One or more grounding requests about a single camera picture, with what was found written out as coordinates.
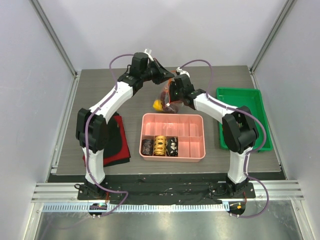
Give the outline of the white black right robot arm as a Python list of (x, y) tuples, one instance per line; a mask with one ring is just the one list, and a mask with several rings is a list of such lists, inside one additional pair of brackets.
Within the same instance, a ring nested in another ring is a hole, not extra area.
[(244, 191), (248, 177), (247, 163), (259, 132), (250, 109), (246, 106), (235, 107), (209, 96), (202, 89), (195, 89), (186, 73), (174, 77), (169, 88), (170, 96), (191, 109), (203, 112), (223, 128), (224, 142), (230, 150), (229, 170), (227, 173), (226, 193), (233, 198)]

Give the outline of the clear zip bag orange seal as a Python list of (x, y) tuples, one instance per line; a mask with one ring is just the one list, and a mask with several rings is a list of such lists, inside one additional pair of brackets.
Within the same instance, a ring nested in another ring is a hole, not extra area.
[(153, 109), (157, 112), (166, 114), (177, 114), (180, 108), (184, 105), (178, 100), (174, 93), (175, 82), (172, 78), (162, 87), (160, 94), (153, 102)]

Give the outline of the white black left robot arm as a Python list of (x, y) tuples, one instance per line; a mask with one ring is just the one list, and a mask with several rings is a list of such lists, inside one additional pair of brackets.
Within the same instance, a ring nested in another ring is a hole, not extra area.
[(132, 57), (127, 70), (116, 77), (114, 87), (98, 103), (89, 109), (81, 108), (77, 114), (75, 137), (82, 147), (85, 159), (85, 179), (92, 185), (89, 194), (100, 200), (107, 192), (103, 153), (108, 141), (108, 123), (114, 113), (126, 101), (132, 98), (145, 82), (152, 81), (160, 85), (174, 77), (174, 74), (165, 69), (157, 59), (148, 52), (122, 54), (111, 62), (122, 57)]

